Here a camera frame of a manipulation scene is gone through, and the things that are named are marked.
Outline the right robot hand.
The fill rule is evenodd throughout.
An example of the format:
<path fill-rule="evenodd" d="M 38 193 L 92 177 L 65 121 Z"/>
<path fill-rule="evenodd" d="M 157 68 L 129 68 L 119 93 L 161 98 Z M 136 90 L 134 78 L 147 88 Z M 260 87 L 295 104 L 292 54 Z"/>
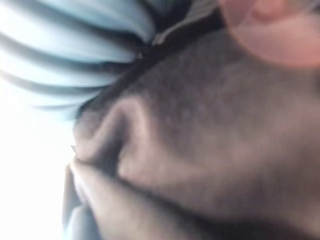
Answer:
<path fill-rule="evenodd" d="M 185 42 L 224 26 L 218 0 L 139 0 L 154 24 L 155 34 L 139 53 L 143 58 L 153 51 L 178 48 Z"/>

